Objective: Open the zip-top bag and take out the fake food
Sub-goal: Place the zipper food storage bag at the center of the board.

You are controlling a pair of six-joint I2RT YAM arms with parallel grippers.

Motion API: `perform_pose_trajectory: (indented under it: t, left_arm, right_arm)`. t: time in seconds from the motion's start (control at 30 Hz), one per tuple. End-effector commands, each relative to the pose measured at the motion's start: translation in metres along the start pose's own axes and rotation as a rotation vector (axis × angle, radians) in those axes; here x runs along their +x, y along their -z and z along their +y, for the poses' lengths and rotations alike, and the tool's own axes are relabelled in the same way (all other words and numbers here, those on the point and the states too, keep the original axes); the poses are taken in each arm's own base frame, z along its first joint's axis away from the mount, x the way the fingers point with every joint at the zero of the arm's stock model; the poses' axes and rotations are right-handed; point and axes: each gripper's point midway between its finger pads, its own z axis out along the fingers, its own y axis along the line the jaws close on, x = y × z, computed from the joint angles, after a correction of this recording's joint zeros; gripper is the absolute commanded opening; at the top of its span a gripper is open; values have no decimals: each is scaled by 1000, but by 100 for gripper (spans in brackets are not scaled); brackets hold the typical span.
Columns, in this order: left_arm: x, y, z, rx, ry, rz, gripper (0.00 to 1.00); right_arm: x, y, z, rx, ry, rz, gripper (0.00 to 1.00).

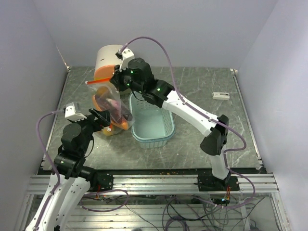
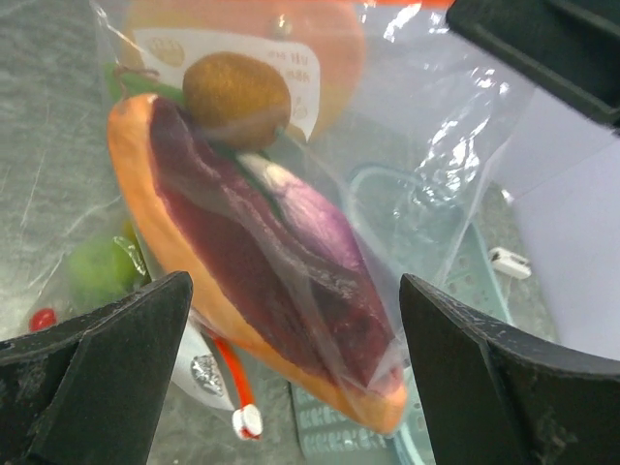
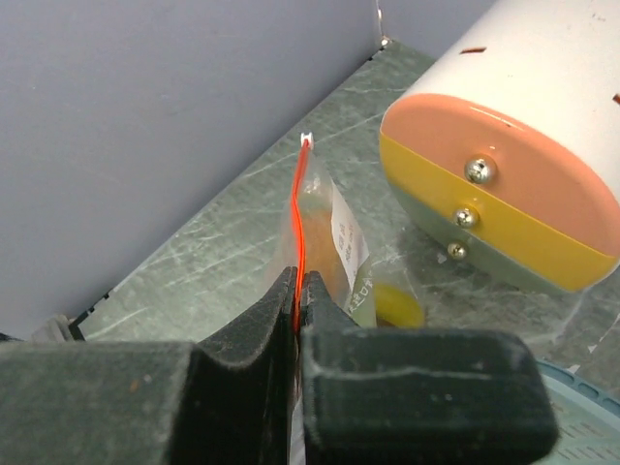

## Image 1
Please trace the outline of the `zip bag with fake food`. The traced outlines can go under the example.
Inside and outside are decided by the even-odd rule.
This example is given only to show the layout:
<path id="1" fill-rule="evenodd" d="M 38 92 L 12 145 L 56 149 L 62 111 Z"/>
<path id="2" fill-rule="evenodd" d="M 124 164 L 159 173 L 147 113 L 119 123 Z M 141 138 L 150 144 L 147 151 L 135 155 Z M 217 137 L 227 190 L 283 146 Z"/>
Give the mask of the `zip bag with fake food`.
<path id="1" fill-rule="evenodd" d="M 112 125 L 128 130 L 134 123 L 133 115 L 120 98 L 117 88 L 109 78 L 86 81 L 92 102 L 98 111 L 108 110 Z"/>

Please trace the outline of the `light blue plastic basket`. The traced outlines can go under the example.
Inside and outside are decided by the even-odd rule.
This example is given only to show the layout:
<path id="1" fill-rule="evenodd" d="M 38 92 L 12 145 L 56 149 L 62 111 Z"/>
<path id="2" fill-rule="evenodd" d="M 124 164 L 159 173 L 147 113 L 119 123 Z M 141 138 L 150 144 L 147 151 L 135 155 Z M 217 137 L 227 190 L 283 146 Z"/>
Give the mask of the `light blue plastic basket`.
<path id="1" fill-rule="evenodd" d="M 128 103 L 135 120 L 131 133 L 140 147 L 150 149 L 165 146 L 175 133 L 172 113 L 148 103 L 137 92 L 129 95 Z"/>

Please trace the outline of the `zip bag with fruit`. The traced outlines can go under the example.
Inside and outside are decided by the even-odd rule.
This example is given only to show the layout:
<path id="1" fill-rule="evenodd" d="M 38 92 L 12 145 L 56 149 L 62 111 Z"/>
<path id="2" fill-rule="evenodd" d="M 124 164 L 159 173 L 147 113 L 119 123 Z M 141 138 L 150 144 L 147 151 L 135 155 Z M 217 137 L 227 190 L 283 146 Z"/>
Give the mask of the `zip bag with fruit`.
<path id="1" fill-rule="evenodd" d="M 94 134 L 98 137 L 108 137 L 121 133 L 124 130 L 128 129 L 128 123 L 116 123 L 114 121 L 108 127 L 102 128 L 100 131 L 95 132 Z"/>

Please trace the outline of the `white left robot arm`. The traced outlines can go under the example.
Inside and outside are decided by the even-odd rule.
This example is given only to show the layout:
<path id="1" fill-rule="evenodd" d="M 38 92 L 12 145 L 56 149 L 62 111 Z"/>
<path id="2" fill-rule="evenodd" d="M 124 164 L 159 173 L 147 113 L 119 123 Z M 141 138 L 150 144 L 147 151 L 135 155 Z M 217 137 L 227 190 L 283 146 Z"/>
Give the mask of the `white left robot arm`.
<path id="1" fill-rule="evenodd" d="M 50 115 L 64 114 L 70 123 L 63 129 L 58 154 L 51 159 L 53 173 L 41 204 L 26 227 L 27 231 L 63 231 L 75 207 L 87 191 L 98 186 L 97 171 L 84 165 L 86 152 L 94 142 L 93 134 L 111 124 L 108 110 L 89 109 L 84 115 L 74 103 L 65 108 L 52 111 Z"/>

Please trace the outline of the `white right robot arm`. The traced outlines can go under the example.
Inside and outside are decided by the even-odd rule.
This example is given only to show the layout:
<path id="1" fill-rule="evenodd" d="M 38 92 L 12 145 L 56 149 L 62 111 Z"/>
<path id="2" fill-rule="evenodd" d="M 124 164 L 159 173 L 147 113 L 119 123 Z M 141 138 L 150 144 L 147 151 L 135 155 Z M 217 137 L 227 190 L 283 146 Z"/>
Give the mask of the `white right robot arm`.
<path id="1" fill-rule="evenodd" d="M 193 125 L 203 134 L 201 150 L 209 155 L 212 165 L 211 185 L 221 191 L 229 185 L 231 171 L 224 155 L 229 119 L 216 116 L 182 96 L 175 87 L 154 77 L 150 65 L 134 58 L 127 65 L 114 67 L 110 82 L 119 91 L 130 89 L 151 105 L 168 110 Z"/>

